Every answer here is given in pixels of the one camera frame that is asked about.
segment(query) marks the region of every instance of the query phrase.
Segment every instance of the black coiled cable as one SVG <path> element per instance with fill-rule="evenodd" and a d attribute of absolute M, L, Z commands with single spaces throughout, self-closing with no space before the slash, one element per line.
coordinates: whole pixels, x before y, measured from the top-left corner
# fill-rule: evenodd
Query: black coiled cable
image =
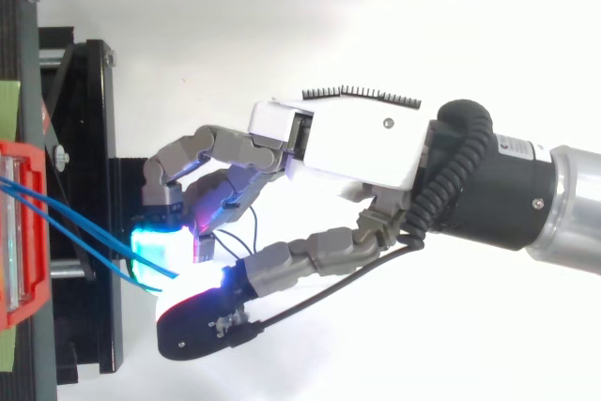
<path fill-rule="evenodd" d="M 492 119 L 485 107 L 472 100 L 454 100 L 443 105 L 438 120 L 465 130 L 465 139 L 451 160 L 415 197 L 405 213 L 398 241 L 409 248 L 424 247 L 426 232 L 446 205 L 460 193 L 468 177 L 480 166 L 492 139 Z"/>

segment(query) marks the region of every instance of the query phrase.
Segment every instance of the white background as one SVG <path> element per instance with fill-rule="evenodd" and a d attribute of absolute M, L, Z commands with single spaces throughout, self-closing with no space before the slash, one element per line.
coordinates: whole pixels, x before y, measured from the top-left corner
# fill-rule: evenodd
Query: white background
<path fill-rule="evenodd" d="M 497 132 L 600 151 L 599 0 L 43 0 L 43 25 L 105 39 L 119 156 L 202 124 L 245 130 L 256 101 L 354 84 L 469 98 Z M 259 243 L 352 224 L 359 209 L 294 191 L 256 204 Z M 251 219 L 232 230 L 246 239 Z M 263 317 L 331 281 L 252 306 Z M 126 360 L 84 368 L 71 400 L 598 400 L 601 280 L 433 236 L 252 343 L 195 362 L 156 350 L 154 299 L 124 286 Z"/>

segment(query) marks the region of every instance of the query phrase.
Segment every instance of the green tape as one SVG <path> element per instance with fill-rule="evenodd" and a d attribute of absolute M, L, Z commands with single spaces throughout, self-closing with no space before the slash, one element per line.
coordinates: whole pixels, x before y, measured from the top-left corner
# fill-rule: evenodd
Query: green tape
<path fill-rule="evenodd" d="M 15 363 L 17 328 L 0 331 L 0 372 L 10 373 Z"/>
<path fill-rule="evenodd" d="M 0 80 L 0 140 L 15 141 L 17 138 L 17 112 L 21 82 Z"/>

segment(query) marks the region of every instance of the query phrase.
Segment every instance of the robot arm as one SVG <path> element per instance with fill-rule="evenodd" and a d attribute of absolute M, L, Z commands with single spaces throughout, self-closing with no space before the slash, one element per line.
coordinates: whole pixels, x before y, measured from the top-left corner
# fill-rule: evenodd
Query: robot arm
<path fill-rule="evenodd" d="M 212 231 L 283 173 L 326 180 L 346 197 L 373 196 L 356 229 L 274 243 L 224 269 L 220 286 L 166 308 L 157 321 L 161 354 L 188 360 L 245 343 L 276 322 L 250 322 L 246 301 L 313 273 L 354 280 L 421 249 L 428 230 L 601 271 L 601 157 L 494 135 L 487 111 L 468 100 L 432 121 L 419 106 L 352 87 L 303 92 L 300 101 L 257 104 L 248 134 L 203 127 L 149 159 L 146 220 L 186 224 L 208 248 Z M 232 166 L 182 193 L 177 179 L 210 158 Z M 397 241 L 408 247 L 381 256 Z"/>

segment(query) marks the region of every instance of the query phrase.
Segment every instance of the black metal frame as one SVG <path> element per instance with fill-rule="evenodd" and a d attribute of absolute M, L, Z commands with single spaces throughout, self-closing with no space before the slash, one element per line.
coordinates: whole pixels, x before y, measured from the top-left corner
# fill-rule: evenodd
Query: black metal frame
<path fill-rule="evenodd" d="M 50 38 L 56 35 L 56 29 L 40 28 L 42 49 L 49 42 L 56 48 L 59 43 Z M 122 238 L 113 79 L 106 58 L 110 48 L 101 40 L 74 44 L 71 39 L 62 44 L 60 66 L 41 69 L 42 94 L 52 119 L 46 133 L 48 193 Z M 70 156 L 60 173 L 54 164 L 59 144 Z M 86 238 L 68 219 L 54 215 Z M 102 374 L 114 373 L 123 362 L 119 278 L 55 230 L 50 232 L 50 243 L 52 260 L 77 258 L 85 274 L 85 278 L 53 280 L 57 382 L 77 382 L 80 363 L 98 363 Z M 96 243 L 96 248 L 115 259 L 105 246 Z"/>

